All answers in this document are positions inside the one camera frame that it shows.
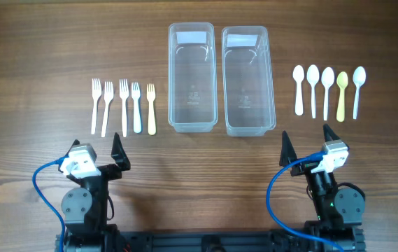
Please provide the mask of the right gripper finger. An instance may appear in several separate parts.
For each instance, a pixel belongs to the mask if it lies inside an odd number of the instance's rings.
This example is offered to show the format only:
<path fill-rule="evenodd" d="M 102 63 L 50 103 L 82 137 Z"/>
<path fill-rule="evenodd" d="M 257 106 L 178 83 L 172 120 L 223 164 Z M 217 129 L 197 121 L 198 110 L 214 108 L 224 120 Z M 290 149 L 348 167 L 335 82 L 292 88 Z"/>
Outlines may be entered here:
<path fill-rule="evenodd" d="M 325 138 L 325 142 L 322 146 L 324 151 L 348 151 L 349 146 L 341 140 L 341 138 L 335 134 L 333 129 L 328 125 L 323 125 L 323 134 Z"/>
<path fill-rule="evenodd" d="M 297 160 L 297 154 L 286 131 L 282 132 L 282 147 L 280 152 L 279 165 L 286 167 L 291 162 Z"/>

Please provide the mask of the translucent white plastic spoon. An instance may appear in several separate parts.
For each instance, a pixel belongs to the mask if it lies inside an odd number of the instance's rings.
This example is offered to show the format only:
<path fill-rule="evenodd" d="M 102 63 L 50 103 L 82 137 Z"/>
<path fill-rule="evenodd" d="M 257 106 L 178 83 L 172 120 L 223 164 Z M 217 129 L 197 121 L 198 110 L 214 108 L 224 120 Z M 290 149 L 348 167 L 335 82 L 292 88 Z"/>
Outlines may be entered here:
<path fill-rule="evenodd" d="M 353 119 L 357 119 L 359 99 L 360 99 L 360 88 L 366 81 L 366 71 L 363 66 L 359 66 L 353 73 L 353 82 L 355 84 L 355 98 L 353 104 Z"/>

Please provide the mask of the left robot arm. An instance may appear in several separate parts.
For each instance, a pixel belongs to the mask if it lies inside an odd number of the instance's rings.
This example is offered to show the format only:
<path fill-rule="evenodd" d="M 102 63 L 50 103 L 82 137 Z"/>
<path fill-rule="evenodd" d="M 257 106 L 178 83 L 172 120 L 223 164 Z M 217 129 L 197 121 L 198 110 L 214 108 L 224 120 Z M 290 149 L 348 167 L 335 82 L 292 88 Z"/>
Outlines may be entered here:
<path fill-rule="evenodd" d="M 116 224 L 109 224 L 107 209 L 113 209 L 108 182 L 122 178 L 131 169 L 120 135 L 114 134 L 113 164 L 96 165 L 97 154 L 91 144 L 75 140 L 58 163 L 59 172 L 77 183 L 62 199 L 62 232 L 56 236 L 56 251 L 131 251 L 130 243 Z"/>

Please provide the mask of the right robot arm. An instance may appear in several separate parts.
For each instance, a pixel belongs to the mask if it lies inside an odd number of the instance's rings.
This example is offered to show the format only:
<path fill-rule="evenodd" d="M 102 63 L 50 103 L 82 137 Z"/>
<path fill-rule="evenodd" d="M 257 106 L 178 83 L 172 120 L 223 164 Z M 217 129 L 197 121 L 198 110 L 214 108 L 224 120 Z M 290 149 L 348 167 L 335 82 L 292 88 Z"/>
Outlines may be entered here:
<path fill-rule="evenodd" d="M 366 195 L 356 185 L 337 183 L 334 170 L 344 166 L 349 146 L 331 127 L 323 125 L 325 142 L 321 154 L 300 161 L 287 132 L 282 133 L 279 165 L 290 166 L 292 176 L 306 177 L 306 194 L 313 201 L 318 219 L 307 221 L 302 233 L 327 242 L 300 237 L 287 230 L 271 233 L 272 251 L 365 251 L 362 224 Z"/>

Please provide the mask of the yellow plastic spoon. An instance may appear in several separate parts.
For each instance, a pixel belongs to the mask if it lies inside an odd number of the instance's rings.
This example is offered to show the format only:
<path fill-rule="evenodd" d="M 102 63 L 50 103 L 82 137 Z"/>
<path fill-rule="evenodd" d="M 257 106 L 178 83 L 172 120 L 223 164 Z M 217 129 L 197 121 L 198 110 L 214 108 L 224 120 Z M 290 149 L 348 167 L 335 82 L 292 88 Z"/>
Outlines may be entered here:
<path fill-rule="evenodd" d="M 343 122 L 345 120 L 345 90 L 348 86 L 348 74 L 342 71 L 336 79 L 336 84 L 339 87 L 339 102 L 336 111 L 336 120 Z"/>

